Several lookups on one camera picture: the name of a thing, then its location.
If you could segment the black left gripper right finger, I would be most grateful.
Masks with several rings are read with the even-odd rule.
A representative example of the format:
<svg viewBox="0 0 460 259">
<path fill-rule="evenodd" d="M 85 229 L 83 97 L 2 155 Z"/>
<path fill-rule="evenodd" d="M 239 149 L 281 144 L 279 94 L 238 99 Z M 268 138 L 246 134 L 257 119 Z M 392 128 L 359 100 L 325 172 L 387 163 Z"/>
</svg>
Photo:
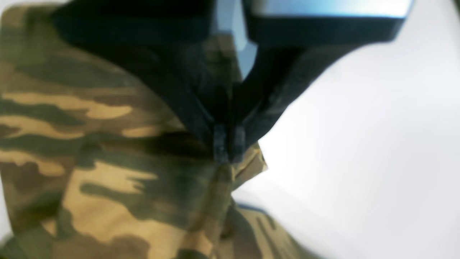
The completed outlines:
<svg viewBox="0 0 460 259">
<path fill-rule="evenodd" d="M 232 93 L 230 160 L 241 161 L 332 64 L 393 41 L 412 0 L 244 0 L 254 64 Z"/>
</svg>

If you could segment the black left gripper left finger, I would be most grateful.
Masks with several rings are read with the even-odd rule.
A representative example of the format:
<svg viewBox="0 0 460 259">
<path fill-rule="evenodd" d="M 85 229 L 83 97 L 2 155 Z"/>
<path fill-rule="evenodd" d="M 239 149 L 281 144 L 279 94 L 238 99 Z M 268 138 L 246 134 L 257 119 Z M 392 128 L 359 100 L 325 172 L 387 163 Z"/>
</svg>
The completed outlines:
<svg viewBox="0 0 460 259">
<path fill-rule="evenodd" d="M 228 162 L 225 91 L 202 46 L 213 8 L 213 0 L 71 0 L 51 20 L 64 41 L 143 82 L 217 162 Z"/>
</svg>

